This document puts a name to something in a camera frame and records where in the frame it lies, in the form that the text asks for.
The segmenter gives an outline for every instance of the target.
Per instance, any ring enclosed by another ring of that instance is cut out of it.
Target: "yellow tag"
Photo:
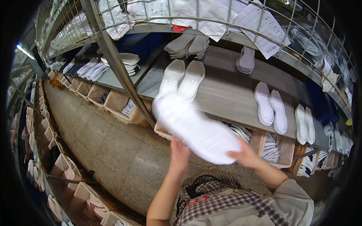
[[[348,120],[346,121],[346,125],[351,126],[351,125],[352,125],[352,119],[348,119]]]

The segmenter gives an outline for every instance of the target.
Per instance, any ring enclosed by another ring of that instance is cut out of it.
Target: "red paper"
[[[173,29],[176,31],[176,33],[179,33],[180,31],[186,30],[189,27],[184,27],[184,26],[180,26],[180,25],[172,25]]]

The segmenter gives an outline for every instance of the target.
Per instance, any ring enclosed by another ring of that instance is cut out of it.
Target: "paper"
[[[131,0],[127,3],[127,11],[134,20],[147,21],[140,19],[147,17],[150,18],[150,17],[170,16],[170,12],[168,10],[168,0],[144,0],[144,3],[146,5],[146,12],[143,0]],[[154,19],[154,20],[149,20],[149,22],[169,24],[170,19]]]
[[[229,9],[216,0],[199,0],[199,18],[207,18],[217,21],[227,22]],[[177,0],[173,2],[171,16],[197,17],[197,0]],[[236,18],[237,14],[230,12],[230,22]],[[226,25],[210,21],[197,21],[195,19],[173,19],[172,24],[180,26],[191,26],[199,29],[202,33],[215,41],[219,41],[226,31]]]
[[[100,0],[98,6],[99,10],[102,12],[118,4],[117,0]],[[120,6],[116,6],[115,8],[102,13],[102,18],[106,27],[120,24],[117,27],[110,27],[106,29],[109,36],[111,36],[114,40],[118,40],[123,37],[135,24],[135,22],[121,24],[131,20],[132,17],[127,13],[123,13]]]
[[[253,2],[261,4],[259,0],[254,0]],[[237,16],[234,20],[234,24],[239,26],[243,26],[245,28],[249,28],[254,31],[258,31],[260,18],[261,18],[262,8],[256,6],[254,4],[249,4],[243,11]],[[256,34],[245,29],[241,29],[246,36],[254,42]],[[264,10],[261,25],[259,28],[259,32],[265,36],[271,37],[279,42],[284,41],[285,33],[283,29],[280,27],[277,20],[273,17],[273,15],[267,10]],[[290,45],[290,41],[288,37],[286,37],[284,44],[286,46]],[[261,35],[258,35],[256,38],[255,45],[262,52],[266,59],[269,59],[271,56],[276,54],[280,46],[267,38],[264,38]]]

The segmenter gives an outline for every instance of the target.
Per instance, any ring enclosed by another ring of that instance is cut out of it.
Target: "concrete floor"
[[[119,122],[67,88],[51,87],[47,81],[44,87],[61,136],[83,167],[95,171],[95,179],[114,197],[145,216],[167,173],[170,142],[150,129]],[[186,176],[197,176],[210,165],[192,153]],[[251,169],[238,164],[217,167],[234,174],[244,187],[271,196]],[[325,170],[310,178],[288,175],[314,201],[325,199],[333,188]]]

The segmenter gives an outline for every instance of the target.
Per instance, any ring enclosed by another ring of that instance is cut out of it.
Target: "plaid apron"
[[[201,176],[187,178],[181,184],[178,197],[173,226],[185,225],[196,218],[244,204],[252,204],[260,217],[268,214],[275,225],[289,225],[260,195],[244,189],[227,172],[210,170]]]

